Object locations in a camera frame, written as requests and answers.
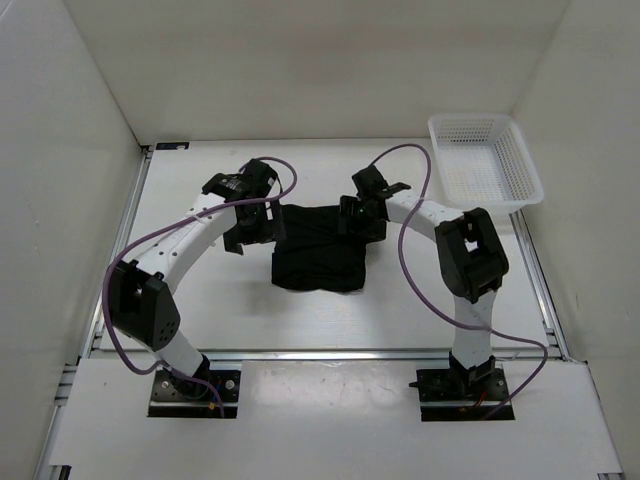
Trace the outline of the black shorts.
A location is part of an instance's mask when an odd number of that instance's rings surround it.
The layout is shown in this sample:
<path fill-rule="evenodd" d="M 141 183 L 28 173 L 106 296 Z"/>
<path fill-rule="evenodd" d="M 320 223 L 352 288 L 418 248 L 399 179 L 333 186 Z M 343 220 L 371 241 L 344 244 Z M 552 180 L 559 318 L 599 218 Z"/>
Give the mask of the black shorts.
<path fill-rule="evenodd" d="M 271 283 L 297 292 L 350 293 L 364 288 L 369 243 L 386 238 L 386 223 L 339 231 L 337 205 L 282 207 L 285 238 L 272 253 Z"/>

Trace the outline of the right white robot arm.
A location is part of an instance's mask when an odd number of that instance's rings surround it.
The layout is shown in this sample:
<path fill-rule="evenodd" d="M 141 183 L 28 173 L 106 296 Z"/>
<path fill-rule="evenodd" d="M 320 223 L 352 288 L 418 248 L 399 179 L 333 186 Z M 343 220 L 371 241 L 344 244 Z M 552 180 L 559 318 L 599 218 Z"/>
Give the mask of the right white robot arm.
<path fill-rule="evenodd" d="M 509 270 L 489 213 L 482 208 L 463 212 L 426 200 L 403 182 L 388 183 L 374 166 L 358 171 L 352 180 L 357 194 L 340 198 L 340 235 L 378 242 L 386 238 L 386 225 L 394 223 L 435 243 L 441 277 L 454 297 L 449 387 L 460 399 L 476 397 L 495 368 L 493 305 Z"/>

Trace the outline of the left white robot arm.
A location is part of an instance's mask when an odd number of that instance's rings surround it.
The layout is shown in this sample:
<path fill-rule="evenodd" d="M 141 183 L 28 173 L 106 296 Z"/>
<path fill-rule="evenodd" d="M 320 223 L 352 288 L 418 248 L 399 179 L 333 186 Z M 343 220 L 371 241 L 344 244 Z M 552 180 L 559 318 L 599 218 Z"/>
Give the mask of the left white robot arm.
<path fill-rule="evenodd" d="M 246 245 L 281 236 L 280 200 L 290 191 L 273 167 L 277 161 L 260 156 L 236 172 L 214 175 L 180 220 L 133 241 L 109 265 L 101 291 L 104 323 L 132 373 L 162 368 L 188 400 L 213 388 L 208 358 L 181 331 L 174 294 L 217 240 L 240 254 Z"/>

